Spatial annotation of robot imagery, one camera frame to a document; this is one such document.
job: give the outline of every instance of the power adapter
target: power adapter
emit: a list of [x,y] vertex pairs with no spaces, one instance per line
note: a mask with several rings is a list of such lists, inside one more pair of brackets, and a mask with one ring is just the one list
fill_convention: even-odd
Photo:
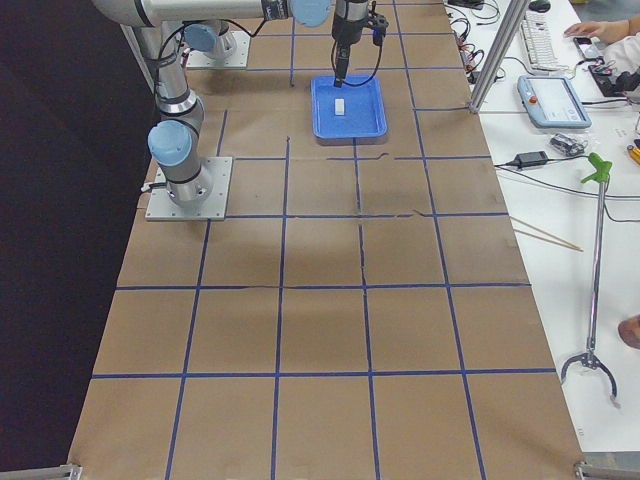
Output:
[[547,154],[543,151],[518,153],[513,160],[505,163],[505,166],[518,167],[518,170],[522,170],[523,168],[546,165],[548,161],[549,157],[547,157]]
[[[496,75],[493,81],[497,82],[501,78],[504,78],[504,77],[498,77]],[[470,85],[475,85],[476,83],[478,83],[479,79],[480,79],[480,70],[472,70],[469,73],[467,73],[467,81],[469,82]]]

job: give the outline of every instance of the person's arm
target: person's arm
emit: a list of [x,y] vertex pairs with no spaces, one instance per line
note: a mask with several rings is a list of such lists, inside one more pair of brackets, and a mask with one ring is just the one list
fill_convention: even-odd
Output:
[[598,37],[602,42],[611,44],[629,35],[640,32],[640,15],[629,20],[616,22],[580,22],[571,25],[564,32],[566,36]]

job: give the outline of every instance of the computer mouse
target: computer mouse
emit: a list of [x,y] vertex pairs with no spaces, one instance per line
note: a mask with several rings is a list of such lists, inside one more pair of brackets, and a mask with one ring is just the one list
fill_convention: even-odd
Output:
[[548,12],[550,8],[551,2],[549,0],[533,0],[533,2],[529,4],[529,10],[538,13]]

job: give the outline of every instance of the grabber claw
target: grabber claw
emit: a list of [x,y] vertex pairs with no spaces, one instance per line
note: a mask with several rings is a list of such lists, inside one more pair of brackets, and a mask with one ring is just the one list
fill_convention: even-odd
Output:
[[607,375],[609,381],[611,382],[611,401],[614,403],[614,405],[617,406],[616,397],[618,396],[618,385],[616,384],[616,379],[613,378],[611,370],[609,370],[607,366],[591,352],[574,355],[573,357],[570,357],[566,362],[564,362],[564,365],[562,365],[562,370],[560,371],[560,382],[564,383],[565,379],[567,378],[567,370],[572,364],[578,362],[580,362],[583,367],[590,368],[591,370],[600,369]]

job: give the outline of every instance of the white block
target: white block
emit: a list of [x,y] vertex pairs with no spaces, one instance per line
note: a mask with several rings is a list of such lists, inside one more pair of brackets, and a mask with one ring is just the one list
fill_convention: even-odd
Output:
[[336,98],[335,113],[336,115],[344,115],[344,98]]

